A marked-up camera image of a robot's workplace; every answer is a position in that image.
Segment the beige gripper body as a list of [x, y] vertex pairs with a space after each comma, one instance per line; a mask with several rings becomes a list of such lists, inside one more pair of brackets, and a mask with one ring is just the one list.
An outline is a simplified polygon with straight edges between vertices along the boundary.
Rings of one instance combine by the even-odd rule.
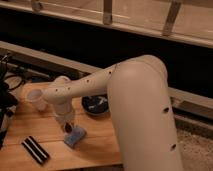
[[69, 123], [74, 128], [75, 111], [70, 102], [54, 105], [55, 117], [62, 130], [65, 132], [65, 124]]

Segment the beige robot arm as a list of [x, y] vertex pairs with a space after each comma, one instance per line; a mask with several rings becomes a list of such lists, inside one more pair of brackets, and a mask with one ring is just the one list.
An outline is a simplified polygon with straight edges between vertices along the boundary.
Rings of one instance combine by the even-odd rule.
[[64, 122], [75, 97], [105, 94], [125, 171], [183, 171], [167, 70], [152, 56], [131, 58], [71, 81], [56, 78], [44, 90]]

